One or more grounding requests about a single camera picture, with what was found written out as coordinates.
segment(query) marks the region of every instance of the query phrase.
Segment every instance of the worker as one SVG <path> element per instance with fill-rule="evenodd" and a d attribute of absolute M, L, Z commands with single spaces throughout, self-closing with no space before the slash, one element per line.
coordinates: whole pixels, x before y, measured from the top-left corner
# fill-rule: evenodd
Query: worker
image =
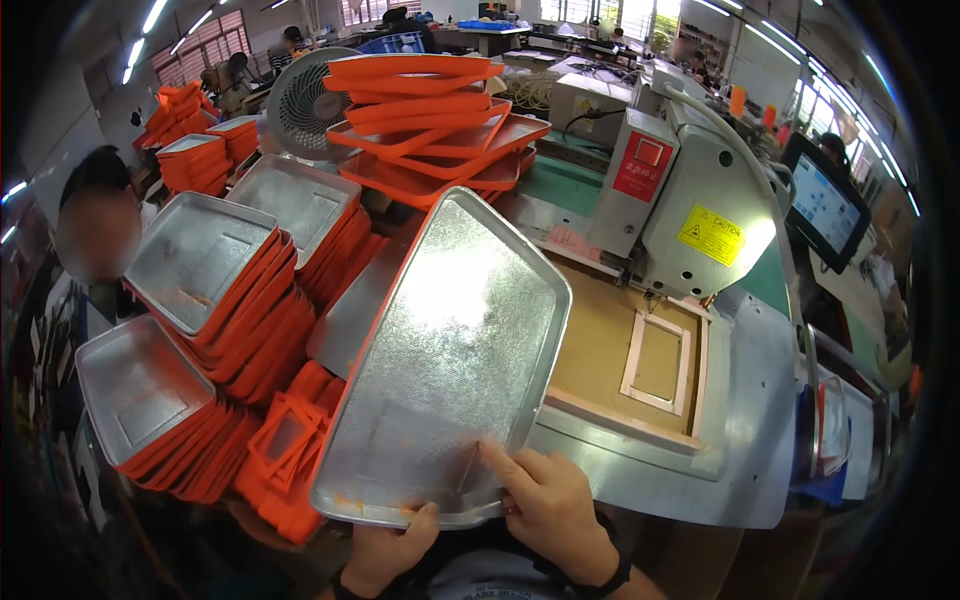
<path fill-rule="evenodd" d="M 597 521 L 587 477 L 569 459 L 529 448 L 510 458 L 491 442 L 480 443 L 479 455 L 509 493 L 505 519 L 440 535 L 437 506 L 428 504 L 402 535 L 354 525 L 349 561 L 318 600 L 406 593 L 540 600 L 570 598 L 567 588 L 587 598 L 665 600 L 613 546 Z"/>
<path fill-rule="evenodd" d="M 820 150 L 830 159 L 830 162 L 840 168 L 840 172 L 850 176 L 850 160 L 847 158 L 847 145 L 843 138 L 836 133 L 821 133 Z"/>
<path fill-rule="evenodd" d="M 81 160 L 60 195 L 60 263 L 80 283 L 115 282 L 120 317 L 133 310 L 133 300 L 118 278 L 130 266 L 140 233 L 157 212 L 154 204 L 137 202 L 130 171 L 114 146 L 101 146 Z"/>
<path fill-rule="evenodd" d="M 272 46 L 270 51 L 270 68 L 278 76 L 294 59 L 309 50 L 300 28 L 291 25 L 283 30 L 279 46 Z"/>
<path fill-rule="evenodd" d="M 437 51 L 437 39 L 433 36 L 433 32 L 417 19 L 408 19 L 407 7 L 398 7 L 384 12 L 383 24 L 389 28 L 391 34 L 420 34 L 423 52 L 440 54 Z"/>
<path fill-rule="evenodd" d="M 693 57 L 690 58 L 690 70 L 693 71 L 693 79 L 697 80 L 701 84 L 710 87 L 713 83 L 713 79 L 710 77 L 709 72 L 707 72 L 707 63 L 704 58 L 704 53 L 700 50 L 697 50 L 693 53 Z"/>

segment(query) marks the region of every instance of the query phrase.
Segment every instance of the hand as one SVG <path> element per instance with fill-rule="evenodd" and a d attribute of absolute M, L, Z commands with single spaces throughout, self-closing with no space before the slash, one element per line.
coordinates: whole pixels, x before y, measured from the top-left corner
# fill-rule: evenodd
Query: hand
<path fill-rule="evenodd" d="M 420 508 L 405 532 L 353 525 L 353 552 L 340 575 L 341 585 L 362 598 L 375 598 L 420 562 L 439 533 L 436 504 Z"/>
<path fill-rule="evenodd" d="M 558 566 L 575 584 L 605 585 L 620 557 L 593 512 L 587 476 L 556 452 L 543 456 L 523 448 L 513 459 L 499 444 L 483 441 L 480 456 L 496 472 L 519 508 L 507 529 Z"/>

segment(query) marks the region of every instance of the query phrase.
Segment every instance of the white fan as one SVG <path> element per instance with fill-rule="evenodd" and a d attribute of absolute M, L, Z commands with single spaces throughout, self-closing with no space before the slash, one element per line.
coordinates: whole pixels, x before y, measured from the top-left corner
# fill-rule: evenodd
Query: white fan
<path fill-rule="evenodd" d="M 284 150 L 308 160 L 331 160 L 348 152 L 330 144 L 326 130 L 344 120 L 350 97 L 326 89 L 324 77 L 330 74 L 328 62 L 358 54 L 351 48 L 320 48 L 291 62 L 276 78 L 267 102 L 267 121 Z"/>

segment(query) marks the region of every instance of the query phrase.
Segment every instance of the yellow warning sticker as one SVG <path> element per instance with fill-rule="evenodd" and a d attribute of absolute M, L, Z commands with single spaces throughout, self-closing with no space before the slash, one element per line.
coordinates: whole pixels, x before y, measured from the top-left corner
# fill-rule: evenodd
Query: yellow warning sticker
<path fill-rule="evenodd" d="M 743 229 L 699 204 L 693 206 L 677 239 L 726 267 L 747 243 Z"/>

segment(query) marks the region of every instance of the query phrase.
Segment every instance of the monitor screen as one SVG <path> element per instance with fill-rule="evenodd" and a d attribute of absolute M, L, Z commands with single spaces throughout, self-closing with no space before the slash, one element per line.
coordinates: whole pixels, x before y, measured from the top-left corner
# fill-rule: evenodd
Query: monitor screen
<path fill-rule="evenodd" d="M 807 155 L 798 158 L 793 182 L 797 188 L 793 207 L 840 253 L 860 219 L 860 211 Z"/>

